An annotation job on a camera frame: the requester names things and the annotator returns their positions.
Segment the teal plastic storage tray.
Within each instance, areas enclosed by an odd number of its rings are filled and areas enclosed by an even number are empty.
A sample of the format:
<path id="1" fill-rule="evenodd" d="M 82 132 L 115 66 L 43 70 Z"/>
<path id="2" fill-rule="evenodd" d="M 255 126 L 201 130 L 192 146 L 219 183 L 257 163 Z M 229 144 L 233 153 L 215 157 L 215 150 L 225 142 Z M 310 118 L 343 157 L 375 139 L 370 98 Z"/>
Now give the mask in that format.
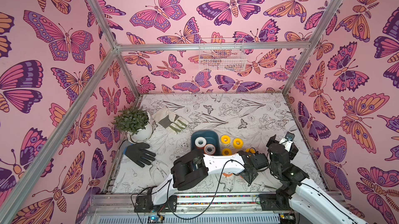
<path id="1" fill-rule="evenodd" d="M 213 130 L 199 130 L 191 136 L 191 150 L 199 149 L 207 155 L 221 155 L 219 136 Z"/>

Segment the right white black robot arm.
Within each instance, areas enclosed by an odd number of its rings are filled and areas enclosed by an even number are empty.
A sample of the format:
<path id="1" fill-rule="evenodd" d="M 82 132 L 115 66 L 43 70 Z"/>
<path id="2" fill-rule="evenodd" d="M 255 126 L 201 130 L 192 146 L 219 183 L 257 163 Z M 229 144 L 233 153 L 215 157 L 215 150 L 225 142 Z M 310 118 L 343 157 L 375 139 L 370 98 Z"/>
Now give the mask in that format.
<path id="1" fill-rule="evenodd" d="M 276 205 L 290 207 L 313 224 L 365 224 L 365 220 L 338 203 L 305 171 L 291 163 L 298 152 L 294 137 L 288 132 L 278 141 L 274 135 L 267 143 L 269 172 L 282 183 L 276 190 Z"/>

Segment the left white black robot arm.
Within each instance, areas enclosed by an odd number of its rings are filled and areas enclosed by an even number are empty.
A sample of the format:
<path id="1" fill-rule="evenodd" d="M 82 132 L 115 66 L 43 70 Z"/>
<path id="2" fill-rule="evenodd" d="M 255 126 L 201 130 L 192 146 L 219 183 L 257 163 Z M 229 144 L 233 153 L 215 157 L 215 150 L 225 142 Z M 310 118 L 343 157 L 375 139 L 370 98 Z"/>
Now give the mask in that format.
<path id="1" fill-rule="evenodd" d="M 151 206 L 162 205 L 179 191 L 186 191 L 214 174 L 235 174 L 251 184 L 258 172 L 269 166 L 264 153 L 239 151 L 228 156 L 207 155 L 200 150 L 192 150 L 177 159 L 165 181 L 151 190 L 148 197 Z"/>

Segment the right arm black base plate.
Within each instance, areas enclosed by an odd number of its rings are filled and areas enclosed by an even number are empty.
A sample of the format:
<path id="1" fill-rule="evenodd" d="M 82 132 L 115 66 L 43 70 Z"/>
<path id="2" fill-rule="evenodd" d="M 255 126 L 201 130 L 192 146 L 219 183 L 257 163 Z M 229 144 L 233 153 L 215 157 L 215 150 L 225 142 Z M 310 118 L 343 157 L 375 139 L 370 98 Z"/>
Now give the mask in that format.
<path id="1" fill-rule="evenodd" d="M 291 210 L 288 198 L 281 194 L 266 193 L 259 195 L 259 202 L 262 211 L 286 211 Z"/>

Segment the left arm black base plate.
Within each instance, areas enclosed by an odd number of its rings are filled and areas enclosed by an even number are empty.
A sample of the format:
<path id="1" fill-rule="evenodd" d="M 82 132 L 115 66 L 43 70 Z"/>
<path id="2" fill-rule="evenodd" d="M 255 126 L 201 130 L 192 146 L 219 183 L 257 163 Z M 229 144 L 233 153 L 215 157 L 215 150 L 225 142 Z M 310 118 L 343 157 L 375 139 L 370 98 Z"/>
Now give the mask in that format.
<path id="1" fill-rule="evenodd" d="M 175 212 L 177 209 L 177 196 L 168 198 L 167 203 L 155 205 L 151 197 L 138 196 L 135 204 L 135 213 Z"/>

